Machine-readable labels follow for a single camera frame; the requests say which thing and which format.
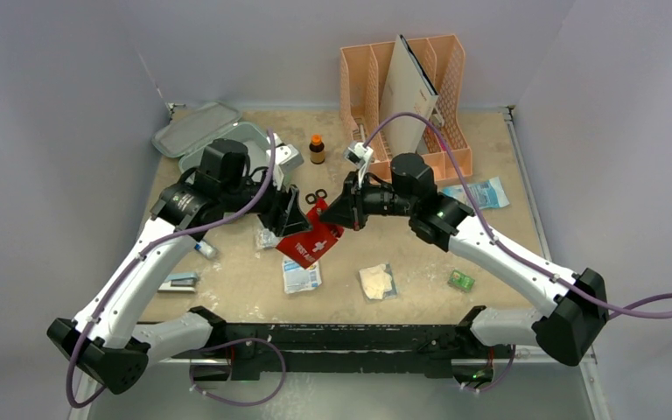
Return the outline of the black handled scissors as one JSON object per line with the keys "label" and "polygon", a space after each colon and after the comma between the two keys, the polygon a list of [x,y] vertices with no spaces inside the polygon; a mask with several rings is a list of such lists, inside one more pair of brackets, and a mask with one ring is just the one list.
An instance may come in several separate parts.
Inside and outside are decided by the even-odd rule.
{"label": "black handled scissors", "polygon": [[328,193],[325,189],[319,188],[314,192],[307,193],[305,195],[305,201],[307,204],[314,205],[319,200],[324,200],[328,197]]}

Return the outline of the red first aid pouch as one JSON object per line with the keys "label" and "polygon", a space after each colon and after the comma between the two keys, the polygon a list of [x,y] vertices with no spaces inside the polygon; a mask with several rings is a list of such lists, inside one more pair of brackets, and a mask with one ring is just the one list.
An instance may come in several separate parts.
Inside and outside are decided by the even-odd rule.
{"label": "red first aid pouch", "polygon": [[284,237],[276,245],[276,250],[304,269],[315,264],[344,233],[343,227],[320,220],[326,209],[326,202],[318,199],[306,215],[312,230]]}

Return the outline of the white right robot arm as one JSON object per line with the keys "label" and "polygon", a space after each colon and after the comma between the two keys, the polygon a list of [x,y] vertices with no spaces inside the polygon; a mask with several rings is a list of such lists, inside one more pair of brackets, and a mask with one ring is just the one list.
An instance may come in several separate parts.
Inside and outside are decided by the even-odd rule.
{"label": "white right robot arm", "polygon": [[434,171],[416,153],[395,157],[390,172],[389,182],[370,172],[350,172],[321,221],[357,231],[370,215],[405,216],[419,239],[475,263],[533,305],[528,311],[474,307],[456,333],[463,354],[476,356],[498,345],[535,346],[566,366],[578,365],[609,316],[573,289],[605,300],[603,277],[592,269],[576,273],[556,265],[485,227],[478,212],[438,190]]}

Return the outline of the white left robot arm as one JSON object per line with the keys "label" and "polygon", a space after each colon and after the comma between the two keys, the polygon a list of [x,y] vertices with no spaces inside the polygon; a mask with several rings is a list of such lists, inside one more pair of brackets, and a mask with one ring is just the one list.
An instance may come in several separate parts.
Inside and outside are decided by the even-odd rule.
{"label": "white left robot arm", "polygon": [[195,308],[155,325],[139,319],[172,270],[214,228],[255,214],[277,236],[309,231],[299,191],[285,181],[282,163],[294,152],[277,135],[267,140],[265,166],[253,167],[248,147],[219,138],[200,162],[165,188],[136,242],[101,291],[71,318],[57,318],[50,341],[71,370],[94,379],[100,390],[119,395],[151,365],[186,351],[213,358],[226,345],[224,321]]}

